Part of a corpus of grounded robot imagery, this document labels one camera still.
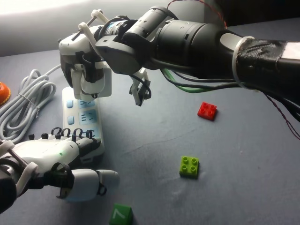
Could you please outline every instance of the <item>gray tablecloth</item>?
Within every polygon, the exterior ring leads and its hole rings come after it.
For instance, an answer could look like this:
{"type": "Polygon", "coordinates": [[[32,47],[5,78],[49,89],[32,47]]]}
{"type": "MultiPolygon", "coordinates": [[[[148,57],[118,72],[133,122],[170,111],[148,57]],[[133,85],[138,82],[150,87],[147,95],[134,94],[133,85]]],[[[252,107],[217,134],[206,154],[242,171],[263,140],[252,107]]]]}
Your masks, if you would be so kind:
{"type": "MultiPolygon", "coordinates": [[[[231,28],[257,38],[299,40],[300,19],[231,28]]],[[[0,58],[0,81],[17,95],[34,68],[45,73],[59,52],[0,58]]],[[[284,119],[267,98],[241,88],[188,94],[149,71],[152,98],[142,107],[128,94],[131,79],[112,76],[112,96],[101,99],[105,154],[98,168],[119,173],[120,188],[90,202],[55,198],[58,188],[29,190],[0,216],[3,225],[106,225],[114,203],[131,206],[137,225],[281,225],[300,223],[300,149],[284,119]],[[197,111],[217,105],[214,122],[197,111]],[[179,176],[182,155],[200,159],[197,180],[179,176]]],[[[50,75],[54,99],[28,133],[40,136],[62,126],[61,71],[50,75]]],[[[300,124],[279,104],[287,118],[300,124]]]]}

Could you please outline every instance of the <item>orange dome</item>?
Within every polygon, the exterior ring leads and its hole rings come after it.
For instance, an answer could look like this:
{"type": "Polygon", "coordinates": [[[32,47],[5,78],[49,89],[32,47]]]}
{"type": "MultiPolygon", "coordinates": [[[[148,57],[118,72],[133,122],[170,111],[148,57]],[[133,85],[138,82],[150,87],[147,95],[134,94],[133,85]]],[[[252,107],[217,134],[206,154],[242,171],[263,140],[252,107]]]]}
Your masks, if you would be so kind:
{"type": "Polygon", "coordinates": [[[11,95],[10,89],[0,82],[0,105],[6,103],[11,95]]]}

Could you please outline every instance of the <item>gray wall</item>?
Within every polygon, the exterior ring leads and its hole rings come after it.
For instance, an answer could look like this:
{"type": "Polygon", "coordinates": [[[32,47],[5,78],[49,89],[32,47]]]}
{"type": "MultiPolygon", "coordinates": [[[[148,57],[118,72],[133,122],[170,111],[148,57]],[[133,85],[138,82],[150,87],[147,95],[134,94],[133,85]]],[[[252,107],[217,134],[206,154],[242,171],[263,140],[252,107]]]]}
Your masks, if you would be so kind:
{"type": "MultiPolygon", "coordinates": [[[[93,9],[102,9],[108,18],[127,15],[129,18],[138,19],[150,7],[155,5],[166,7],[169,1],[86,0],[60,8],[0,14],[0,56],[58,49],[57,40],[75,33],[79,23],[90,19],[93,9]]],[[[170,5],[170,10],[181,20],[204,22],[204,5],[199,2],[175,2],[170,5]]],[[[209,8],[205,9],[205,12],[207,11],[205,20],[215,21],[217,17],[209,8]]]]}

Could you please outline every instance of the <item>lime green toy brick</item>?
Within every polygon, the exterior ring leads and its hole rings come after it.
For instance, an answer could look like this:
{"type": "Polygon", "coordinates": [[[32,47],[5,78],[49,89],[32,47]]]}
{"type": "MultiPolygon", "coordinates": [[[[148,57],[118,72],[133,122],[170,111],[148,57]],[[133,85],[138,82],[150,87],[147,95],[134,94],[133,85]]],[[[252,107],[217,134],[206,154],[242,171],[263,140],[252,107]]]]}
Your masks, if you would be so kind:
{"type": "Polygon", "coordinates": [[[195,157],[181,156],[179,174],[196,178],[198,175],[199,159],[195,157]]]}
{"type": "Polygon", "coordinates": [[[133,219],[131,207],[115,204],[113,207],[110,225],[131,225],[133,219]]]}

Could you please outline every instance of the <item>red lego block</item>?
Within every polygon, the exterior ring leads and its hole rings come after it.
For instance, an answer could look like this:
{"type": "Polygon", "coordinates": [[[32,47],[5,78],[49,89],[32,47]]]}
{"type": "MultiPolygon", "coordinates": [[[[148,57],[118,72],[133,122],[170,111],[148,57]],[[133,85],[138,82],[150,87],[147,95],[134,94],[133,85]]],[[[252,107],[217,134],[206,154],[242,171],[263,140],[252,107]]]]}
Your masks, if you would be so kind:
{"type": "Polygon", "coordinates": [[[216,111],[217,111],[217,107],[215,105],[202,102],[202,105],[198,111],[198,116],[208,120],[214,120],[216,111]]]}

